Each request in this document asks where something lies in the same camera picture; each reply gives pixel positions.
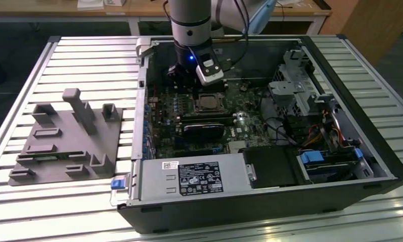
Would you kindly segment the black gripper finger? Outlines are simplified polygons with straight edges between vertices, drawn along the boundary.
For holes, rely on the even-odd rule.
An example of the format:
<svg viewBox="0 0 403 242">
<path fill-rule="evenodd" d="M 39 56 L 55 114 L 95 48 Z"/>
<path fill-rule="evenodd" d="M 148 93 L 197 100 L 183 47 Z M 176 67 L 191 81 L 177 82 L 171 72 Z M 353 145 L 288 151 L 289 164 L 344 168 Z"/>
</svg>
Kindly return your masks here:
<svg viewBox="0 0 403 242">
<path fill-rule="evenodd" d="M 192 98 L 199 99 L 199 93 L 200 90 L 203 89 L 203 85 L 199 79 L 199 76 L 196 73 L 189 73 L 188 76 L 188 89 L 192 93 Z"/>
<path fill-rule="evenodd" d="M 188 76 L 189 72 L 180 71 L 173 65 L 168 70 L 168 78 L 173 82 L 175 90 L 179 94 L 191 94 L 188 89 Z"/>
</svg>

